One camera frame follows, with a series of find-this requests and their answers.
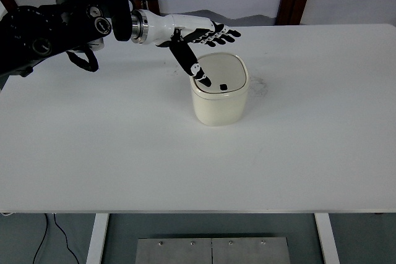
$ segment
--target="black robotic arm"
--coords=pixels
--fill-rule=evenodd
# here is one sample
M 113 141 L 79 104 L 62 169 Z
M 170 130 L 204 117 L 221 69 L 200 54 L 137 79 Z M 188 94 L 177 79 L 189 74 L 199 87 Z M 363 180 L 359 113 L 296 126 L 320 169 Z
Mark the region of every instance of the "black robotic arm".
M 210 86 L 210 79 L 188 43 L 223 45 L 240 36 L 207 18 L 160 17 L 147 10 L 135 10 L 132 0 L 56 0 L 54 5 L 20 6 L 0 21 L 0 77 L 25 77 L 40 62 L 63 52 L 79 67 L 96 71 L 98 62 L 93 51 L 103 47 L 103 37 L 112 28 L 119 41 L 169 47 L 182 68 L 206 86 Z M 88 61 L 75 51 L 85 53 Z

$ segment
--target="square container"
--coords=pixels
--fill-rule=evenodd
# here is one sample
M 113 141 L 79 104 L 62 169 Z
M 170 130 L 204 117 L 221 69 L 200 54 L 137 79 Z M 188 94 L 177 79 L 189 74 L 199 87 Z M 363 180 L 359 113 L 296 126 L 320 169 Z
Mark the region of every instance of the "square container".
M 249 75 L 242 59 L 230 53 L 213 53 L 198 58 L 212 82 L 206 87 L 190 77 L 192 103 L 198 120 L 208 126 L 238 121 L 248 97 Z

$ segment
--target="table surface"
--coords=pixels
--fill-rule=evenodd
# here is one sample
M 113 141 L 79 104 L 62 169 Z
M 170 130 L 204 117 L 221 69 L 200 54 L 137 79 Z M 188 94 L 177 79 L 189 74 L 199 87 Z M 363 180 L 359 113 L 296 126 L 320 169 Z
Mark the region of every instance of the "table surface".
M 0 94 L 0 210 L 396 211 L 396 28 L 241 27 L 243 118 L 201 124 L 168 49 L 65 54 Z

